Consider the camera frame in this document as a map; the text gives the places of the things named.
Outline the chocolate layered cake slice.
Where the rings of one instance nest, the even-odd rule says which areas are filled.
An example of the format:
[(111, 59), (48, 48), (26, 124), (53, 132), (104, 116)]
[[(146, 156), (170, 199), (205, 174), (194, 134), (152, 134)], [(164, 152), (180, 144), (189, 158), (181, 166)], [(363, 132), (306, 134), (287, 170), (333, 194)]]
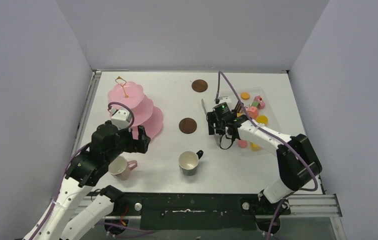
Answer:
[(243, 113), (245, 109), (245, 106), (242, 102), (238, 101), (235, 105), (234, 111), (236, 113)]

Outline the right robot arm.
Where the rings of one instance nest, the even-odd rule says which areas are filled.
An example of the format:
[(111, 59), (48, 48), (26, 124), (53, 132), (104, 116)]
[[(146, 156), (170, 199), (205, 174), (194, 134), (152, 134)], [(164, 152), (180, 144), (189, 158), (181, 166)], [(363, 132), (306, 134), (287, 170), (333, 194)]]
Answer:
[(254, 143), (276, 157), (279, 177), (258, 194), (258, 207), (263, 213), (272, 213), (280, 200), (302, 190), (310, 181), (316, 189), (319, 187), (316, 176), (323, 167), (306, 135), (272, 130), (244, 114), (237, 115), (226, 102), (207, 112), (206, 121), (209, 135)]

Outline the yellow swirl roll cake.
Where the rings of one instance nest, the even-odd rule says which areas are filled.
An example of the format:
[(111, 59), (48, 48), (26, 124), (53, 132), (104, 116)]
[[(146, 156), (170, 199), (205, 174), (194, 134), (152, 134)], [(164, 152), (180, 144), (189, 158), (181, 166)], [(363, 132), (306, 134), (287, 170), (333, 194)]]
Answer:
[(251, 142), (251, 143), (250, 143), (250, 149), (251, 149), (252, 151), (260, 151), (262, 148), (261, 148), (259, 145), (257, 145), (257, 144), (255, 144), (255, 143)]

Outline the metal serving tongs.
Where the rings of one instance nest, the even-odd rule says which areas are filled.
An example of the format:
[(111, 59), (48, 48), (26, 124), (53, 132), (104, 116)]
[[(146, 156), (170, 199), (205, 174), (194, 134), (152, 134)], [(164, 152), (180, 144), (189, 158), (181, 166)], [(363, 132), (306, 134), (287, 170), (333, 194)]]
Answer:
[(201, 106), (206, 116), (207, 126), (208, 126), (208, 134), (214, 136), (214, 140), (217, 146), (220, 146), (220, 137), (217, 133), (217, 117), (213, 111), (207, 112), (206, 104), (204, 99), (201, 99)]

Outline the pink round macaron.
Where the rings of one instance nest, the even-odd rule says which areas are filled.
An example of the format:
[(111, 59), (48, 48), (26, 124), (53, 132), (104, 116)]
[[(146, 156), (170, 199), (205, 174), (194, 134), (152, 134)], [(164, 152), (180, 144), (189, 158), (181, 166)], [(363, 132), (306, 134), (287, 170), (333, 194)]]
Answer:
[(248, 147), (248, 142), (246, 140), (238, 140), (237, 144), (242, 149), (245, 149)]

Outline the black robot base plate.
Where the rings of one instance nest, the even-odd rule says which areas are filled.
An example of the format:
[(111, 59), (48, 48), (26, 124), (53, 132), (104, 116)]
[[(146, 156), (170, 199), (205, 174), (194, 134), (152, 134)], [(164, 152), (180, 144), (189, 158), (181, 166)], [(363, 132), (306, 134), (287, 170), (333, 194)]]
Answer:
[(127, 192), (107, 216), (135, 217), (143, 230), (254, 231), (290, 213), (288, 200), (278, 206), (256, 194)]

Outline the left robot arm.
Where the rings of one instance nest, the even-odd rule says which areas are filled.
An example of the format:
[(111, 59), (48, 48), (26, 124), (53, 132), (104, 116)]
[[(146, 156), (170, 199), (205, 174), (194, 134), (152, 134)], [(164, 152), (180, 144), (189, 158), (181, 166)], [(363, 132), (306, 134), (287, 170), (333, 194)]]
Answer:
[(71, 157), (53, 200), (24, 239), (60, 239), (79, 203), (108, 172), (110, 163), (124, 152), (148, 151), (151, 139), (144, 126), (139, 125), (137, 131), (135, 139), (131, 128), (118, 129), (110, 120), (99, 125), (91, 141)]

